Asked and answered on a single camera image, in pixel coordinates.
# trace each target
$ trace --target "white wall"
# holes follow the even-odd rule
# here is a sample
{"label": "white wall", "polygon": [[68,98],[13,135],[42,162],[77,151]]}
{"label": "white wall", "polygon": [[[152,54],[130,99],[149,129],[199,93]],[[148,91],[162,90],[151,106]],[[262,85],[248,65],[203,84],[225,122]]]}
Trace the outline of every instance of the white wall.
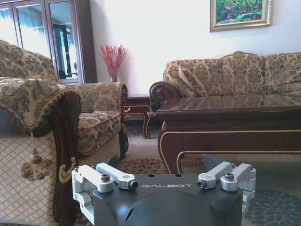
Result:
{"label": "white wall", "polygon": [[148,94],[168,61],[220,58],[241,50],[266,55],[301,51],[301,0],[272,0],[271,26],[208,32],[210,0],[90,0],[98,81],[105,44],[128,48],[119,71],[129,94]]}

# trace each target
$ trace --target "screw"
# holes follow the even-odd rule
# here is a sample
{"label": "screw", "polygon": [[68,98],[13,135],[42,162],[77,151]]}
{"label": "screw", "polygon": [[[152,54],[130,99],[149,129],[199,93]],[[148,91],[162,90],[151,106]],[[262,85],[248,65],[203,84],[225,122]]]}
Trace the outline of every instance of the screw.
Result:
{"label": "screw", "polygon": [[101,180],[103,182],[107,182],[110,180],[110,175],[109,174],[102,174]]}
{"label": "screw", "polygon": [[207,187],[207,183],[204,180],[199,180],[197,182],[197,186],[198,186],[199,189],[203,190],[205,187]]}
{"label": "screw", "polygon": [[138,182],[135,181],[135,180],[132,180],[132,181],[129,183],[128,187],[129,187],[130,190],[136,190],[137,187],[138,187]]}
{"label": "screw", "polygon": [[225,178],[229,181],[232,181],[232,180],[234,180],[234,175],[233,175],[233,173],[226,173]]}

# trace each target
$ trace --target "painting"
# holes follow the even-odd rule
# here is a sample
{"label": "painting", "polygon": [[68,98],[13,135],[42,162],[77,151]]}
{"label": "painting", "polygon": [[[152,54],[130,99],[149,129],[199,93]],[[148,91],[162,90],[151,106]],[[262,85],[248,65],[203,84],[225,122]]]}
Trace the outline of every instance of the painting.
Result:
{"label": "painting", "polygon": [[210,0],[210,31],[270,25],[271,0]]}

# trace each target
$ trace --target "red dried branches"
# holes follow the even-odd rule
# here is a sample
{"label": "red dried branches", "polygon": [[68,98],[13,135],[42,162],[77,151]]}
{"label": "red dried branches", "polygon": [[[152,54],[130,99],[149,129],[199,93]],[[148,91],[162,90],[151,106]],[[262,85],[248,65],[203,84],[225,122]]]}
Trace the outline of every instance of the red dried branches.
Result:
{"label": "red dried branches", "polygon": [[106,66],[110,76],[111,81],[117,81],[117,71],[124,58],[127,55],[127,49],[120,45],[118,48],[116,46],[101,46],[102,55],[99,54]]}

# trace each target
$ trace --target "throw pillow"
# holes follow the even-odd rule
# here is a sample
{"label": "throw pillow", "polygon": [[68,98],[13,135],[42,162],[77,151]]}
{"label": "throw pillow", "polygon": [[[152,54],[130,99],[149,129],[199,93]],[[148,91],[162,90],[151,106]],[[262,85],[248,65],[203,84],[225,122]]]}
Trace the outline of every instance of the throw pillow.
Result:
{"label": "throw pillow", "polygon": [[179,67],[179,77],[183,80],[183,82],[191,88],[199,97],[206,97],[208,96],[207,91],[204,88],[202,82],[197,79],[194,73],[191,71],[180,68]]}

